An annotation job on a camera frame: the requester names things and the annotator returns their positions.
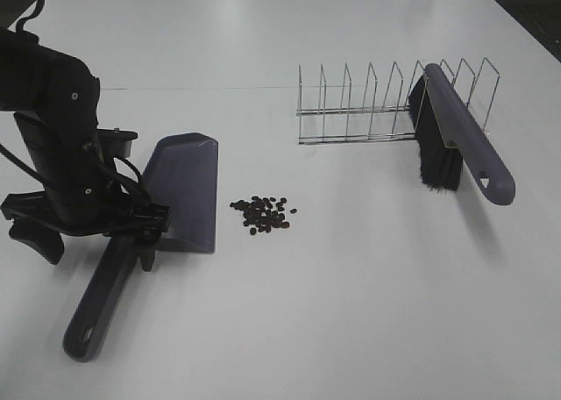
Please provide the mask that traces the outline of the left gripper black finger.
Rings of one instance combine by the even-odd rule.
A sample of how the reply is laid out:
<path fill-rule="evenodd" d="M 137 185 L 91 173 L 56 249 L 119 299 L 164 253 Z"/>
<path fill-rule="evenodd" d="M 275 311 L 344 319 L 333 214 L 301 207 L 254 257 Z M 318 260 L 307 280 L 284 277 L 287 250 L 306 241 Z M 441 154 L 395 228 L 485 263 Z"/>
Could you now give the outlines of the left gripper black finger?
<path fill-rule="evenodd" d="M 153 269 L 158 241 L 159 234 L 151 231 L 144 231 L 141 236 L 136 238 L 136 253 L 140 266 L 145 272 L 151 272 Z"/>
<path fill-rule="evenodd" d="M 59 232 L 26 218 L 13 221 L 9 236 L 30 247 L 52 265 L 57 265 L 64 254 L 65 247 Z"/>

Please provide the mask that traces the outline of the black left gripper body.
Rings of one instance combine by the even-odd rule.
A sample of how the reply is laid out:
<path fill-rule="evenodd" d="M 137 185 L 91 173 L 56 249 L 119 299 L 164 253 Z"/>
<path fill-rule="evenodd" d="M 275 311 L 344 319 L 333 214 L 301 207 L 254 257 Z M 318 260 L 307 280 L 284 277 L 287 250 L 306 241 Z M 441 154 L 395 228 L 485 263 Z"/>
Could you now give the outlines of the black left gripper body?
<path fill-rule="evenodd" d="M 129 158 L 109 158 L 97 138 L 96 124 L 82 131 L 60 129 L 29 114 L 14 119 L 32 159 L 7 158 L 38 181 L 40 191 L 9 194 L 1 204 L 8 220 L 26 218 L 68 236 L 123 234 L 167 230 L 169 208 L 157 204 Z"/>

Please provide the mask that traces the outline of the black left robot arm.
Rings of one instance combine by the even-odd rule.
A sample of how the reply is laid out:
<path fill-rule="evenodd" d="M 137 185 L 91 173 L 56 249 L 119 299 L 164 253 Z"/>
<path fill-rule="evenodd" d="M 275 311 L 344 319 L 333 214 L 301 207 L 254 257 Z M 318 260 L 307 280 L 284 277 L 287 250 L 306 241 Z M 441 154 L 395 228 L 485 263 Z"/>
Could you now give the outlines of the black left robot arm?
<path fill-rule="evenodd" d="M 131 238 L 149 271 L 169 209 L 152 200 L 128 159 L 137 133 L 99 127 L 100 90 L 83 61 L 32 33 L 1 31 L 1 109 L 12 113 L 32 165 L 6 147 L 1 153 L 43 187 L 9 194 L 1 212 L 10 236 L 52 264 L 64 252 L 63 235 L 103 234 Z"/>

